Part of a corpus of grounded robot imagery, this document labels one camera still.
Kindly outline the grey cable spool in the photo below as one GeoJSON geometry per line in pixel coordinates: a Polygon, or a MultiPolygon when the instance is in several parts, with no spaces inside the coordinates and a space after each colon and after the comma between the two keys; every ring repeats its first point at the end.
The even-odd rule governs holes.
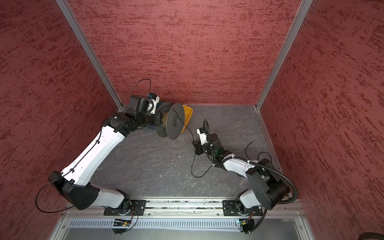
{"type": "Polygon", "coordinates": [[[161,124],[156,127],[157,134],[161,138],[177,139],[182,133],[185,123],[183,105],[181,103],[164,102],[159,106],[158,111],[161,114],[161,124]]]}

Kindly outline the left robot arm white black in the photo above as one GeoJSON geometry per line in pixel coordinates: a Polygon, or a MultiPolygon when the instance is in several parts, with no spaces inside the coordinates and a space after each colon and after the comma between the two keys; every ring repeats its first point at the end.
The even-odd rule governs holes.
{"type": "Polygon", "coordinates": [[[132,207],[126,193],[92,186],[91,178],[109,153],[130,133],[146,126],[158,127],[161,121],[158,111],[154,114],[115,113],[103,123],[86,149],[61,172],[52,172],[49,181],[78,210],[104,207],[117,215],[129,214],[132,207]]]}

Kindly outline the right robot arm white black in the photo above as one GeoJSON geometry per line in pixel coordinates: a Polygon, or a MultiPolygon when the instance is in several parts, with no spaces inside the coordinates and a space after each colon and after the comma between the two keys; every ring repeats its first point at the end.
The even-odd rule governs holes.
{"type": "Polygon", "coordinates": [[[289,204],[298,193],[292,182],[277,171],[268,159],[251,161],[225,150],[216,134],[200,134],[193,141],[196,155],[206,154],[213,167],[245,177],[251,189],[240,193],[232,202],[233,209],[246,216],[254,207],[272,210],[278,204],[289,204]]]}

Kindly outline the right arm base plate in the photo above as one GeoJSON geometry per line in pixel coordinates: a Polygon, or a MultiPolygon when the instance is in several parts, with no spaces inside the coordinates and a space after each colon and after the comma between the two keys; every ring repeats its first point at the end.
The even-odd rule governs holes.
{"type": "Polygon", "coordinates": [[[259,206],[248,209],[240,201],[235,200],[224,200],[222,204],[224,216],[261,217],[263,215],[263,211],[259,206]]]}

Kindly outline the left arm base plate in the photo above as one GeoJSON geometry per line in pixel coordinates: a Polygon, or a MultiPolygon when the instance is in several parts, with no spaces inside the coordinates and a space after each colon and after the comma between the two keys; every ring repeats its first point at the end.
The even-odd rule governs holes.
{"type": "Polygon", "coordinates": [[[118,208],[105,207],[104,216],[142,216],[146,208],[146,200],[124,200],[118,208]]]}

